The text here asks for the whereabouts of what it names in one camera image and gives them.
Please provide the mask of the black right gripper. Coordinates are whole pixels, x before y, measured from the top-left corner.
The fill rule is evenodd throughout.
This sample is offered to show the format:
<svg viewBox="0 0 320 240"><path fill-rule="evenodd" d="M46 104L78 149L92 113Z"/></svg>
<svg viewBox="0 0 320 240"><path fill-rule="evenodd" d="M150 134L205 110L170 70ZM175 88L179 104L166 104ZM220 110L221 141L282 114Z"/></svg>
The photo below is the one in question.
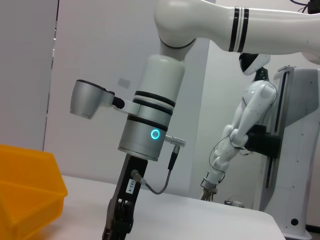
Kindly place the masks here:
<svg viewBox="0 0 320 240"><path fill-rule="evenodd" d="M148 161L126 154L116 189L107 208L102 240L124 240L134 224L134 210L141 184L134 180L132 171L144 177Z"/></svg>

